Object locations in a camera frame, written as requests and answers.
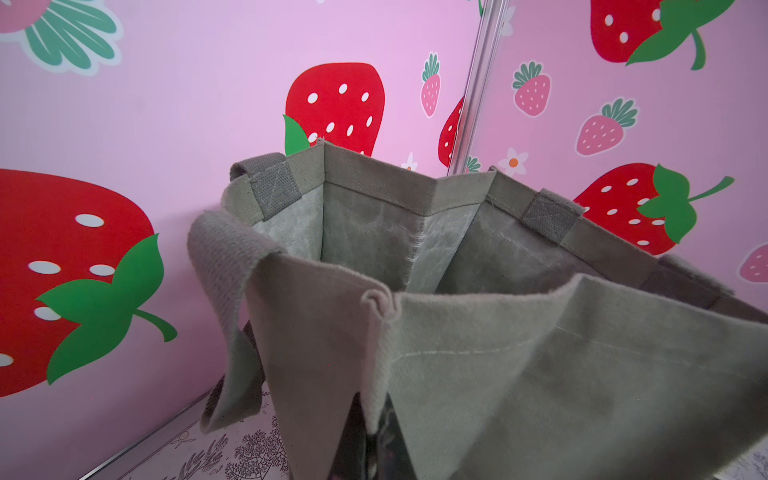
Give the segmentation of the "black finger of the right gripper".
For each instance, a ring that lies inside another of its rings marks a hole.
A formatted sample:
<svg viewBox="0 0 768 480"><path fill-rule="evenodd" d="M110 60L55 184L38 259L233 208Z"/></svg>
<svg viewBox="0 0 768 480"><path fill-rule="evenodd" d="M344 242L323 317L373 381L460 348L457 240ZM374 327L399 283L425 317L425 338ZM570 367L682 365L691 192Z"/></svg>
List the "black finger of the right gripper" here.
<svg viewBox="0 0 768 480"><path fill-rule="evenodd" d="M411 457L390 395L386 396L375 436L375 473L378 480L416 480Z"/></svg>

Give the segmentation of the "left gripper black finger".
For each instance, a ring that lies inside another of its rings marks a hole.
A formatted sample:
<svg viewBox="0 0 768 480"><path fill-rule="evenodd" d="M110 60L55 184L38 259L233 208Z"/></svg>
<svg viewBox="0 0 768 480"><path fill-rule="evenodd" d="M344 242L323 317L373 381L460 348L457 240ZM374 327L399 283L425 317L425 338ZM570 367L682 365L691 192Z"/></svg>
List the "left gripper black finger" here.
<svg viewBox="0 0 768 480"><path fill-rule="evenodd" d="M367 431L360 393L353 396L328 480L366 480Z"/></svg>

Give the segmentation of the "grey-green canvas tote bag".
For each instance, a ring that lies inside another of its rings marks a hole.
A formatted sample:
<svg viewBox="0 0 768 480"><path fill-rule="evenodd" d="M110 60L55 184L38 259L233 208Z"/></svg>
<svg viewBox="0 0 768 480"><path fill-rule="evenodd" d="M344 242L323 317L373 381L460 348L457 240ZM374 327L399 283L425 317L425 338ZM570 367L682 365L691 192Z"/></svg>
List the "grey-green canvas tote bag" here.
<svg viewBox="0 0 768 480"><path fill-rule="evenodd" d="M323 142L221 204L187 240L228 349L201 427L269 390L293 479L356 393L367 479L387 395L417 479L709 479L767 436L766 314L550 191Z"/></svg>

